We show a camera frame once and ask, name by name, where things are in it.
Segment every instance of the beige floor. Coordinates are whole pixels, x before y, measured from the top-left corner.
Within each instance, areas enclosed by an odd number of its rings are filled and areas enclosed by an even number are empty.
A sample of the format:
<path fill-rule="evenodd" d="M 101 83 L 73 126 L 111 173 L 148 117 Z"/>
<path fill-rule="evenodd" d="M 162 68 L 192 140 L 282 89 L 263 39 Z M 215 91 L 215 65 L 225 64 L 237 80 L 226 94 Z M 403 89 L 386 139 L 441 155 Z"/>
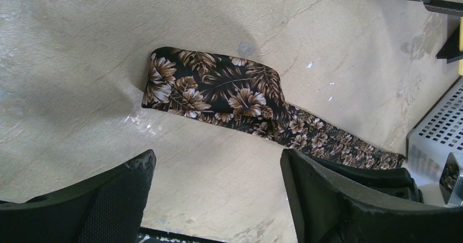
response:
<path fill-rule="evenodd" d="M 295 242 L 282 148 L 141 109 L 149 53 L 236 56 L 250 44 L 288 101 L 403 153 L 458 77 L 434 58 L 454 27 L 392 0 L 0 0 L 0 199 L 25 201 L 153 149 L 144 226 Z"/>

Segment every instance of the fabric fold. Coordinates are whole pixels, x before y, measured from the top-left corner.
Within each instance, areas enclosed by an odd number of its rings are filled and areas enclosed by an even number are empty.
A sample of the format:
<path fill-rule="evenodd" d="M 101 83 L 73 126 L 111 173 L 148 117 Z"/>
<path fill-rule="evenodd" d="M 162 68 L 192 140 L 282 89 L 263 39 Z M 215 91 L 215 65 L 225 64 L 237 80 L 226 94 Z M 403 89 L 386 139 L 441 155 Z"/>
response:
<path fill-rule="evenodd" d="M 351 167 L 391 169 L 405 160 L 287 103 L 278 72 L 243 58 L 156 49 L 142 107 L 256 135 Z"/>

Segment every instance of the fabric strip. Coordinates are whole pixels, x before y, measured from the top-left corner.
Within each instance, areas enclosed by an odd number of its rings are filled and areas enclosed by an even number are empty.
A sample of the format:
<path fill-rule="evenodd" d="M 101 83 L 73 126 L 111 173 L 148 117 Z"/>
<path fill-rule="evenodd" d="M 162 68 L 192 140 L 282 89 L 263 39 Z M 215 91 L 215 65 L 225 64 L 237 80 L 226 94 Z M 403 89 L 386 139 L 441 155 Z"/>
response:
<path fill-rule="evenodd" d="M 243 58 L 156 49 L 141 106 L 256 135 L 351 167 L 392 169 L 405 160 L 287 103 L 278 72 Z"/>

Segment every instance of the yellow handle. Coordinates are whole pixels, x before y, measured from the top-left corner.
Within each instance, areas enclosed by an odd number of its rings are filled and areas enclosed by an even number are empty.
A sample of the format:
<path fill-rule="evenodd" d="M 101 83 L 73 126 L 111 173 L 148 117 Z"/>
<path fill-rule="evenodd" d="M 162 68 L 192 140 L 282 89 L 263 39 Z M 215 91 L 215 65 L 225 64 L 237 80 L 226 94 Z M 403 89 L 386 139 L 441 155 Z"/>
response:
<path fill-rule="evenodd" d="M 463 17 L 460 20 L 460 51 L 463 51 Z M 463 60 L 458 61 L 458 73 L 463 75 Z"/>

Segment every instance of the white plastic basket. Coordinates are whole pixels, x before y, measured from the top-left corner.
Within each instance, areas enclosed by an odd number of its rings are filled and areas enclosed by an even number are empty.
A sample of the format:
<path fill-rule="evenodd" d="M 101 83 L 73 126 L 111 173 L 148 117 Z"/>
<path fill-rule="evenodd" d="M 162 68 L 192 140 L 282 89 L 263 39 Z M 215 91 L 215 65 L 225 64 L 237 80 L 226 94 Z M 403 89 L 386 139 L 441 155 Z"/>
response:
<path fill-rule="evenodd" d="M 451 152 L 463 152 L 463 78 L 408 134 L 408 167 L 438 182 Z"/>

